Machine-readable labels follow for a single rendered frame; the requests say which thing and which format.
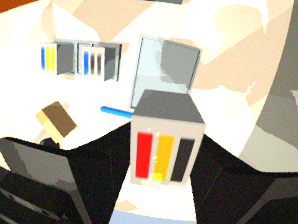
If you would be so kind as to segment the blue flat bar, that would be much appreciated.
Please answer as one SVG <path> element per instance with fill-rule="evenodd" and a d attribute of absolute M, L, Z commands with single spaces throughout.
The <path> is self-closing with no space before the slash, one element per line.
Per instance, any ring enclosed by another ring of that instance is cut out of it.
<path fill-rule="evenodd" d="M 109 113 L 109 115 L 126 117 L 126 119 L 132 119 L 132 115 L 133 115 L 133 112 L 121 111 L 121 109 L 109 108 L 109 107 L 105 107 L 105 105 L 100 109 L 101 109 L 101 112 Z"/>

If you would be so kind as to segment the beige flat panel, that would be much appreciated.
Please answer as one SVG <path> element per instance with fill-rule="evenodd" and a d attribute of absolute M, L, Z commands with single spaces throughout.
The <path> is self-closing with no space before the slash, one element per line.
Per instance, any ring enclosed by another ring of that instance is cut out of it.
<path fill-rule="evenodd" d="M 261 172 L 298 172 L 298 0 L 273 84 L 238 159 Z"/>

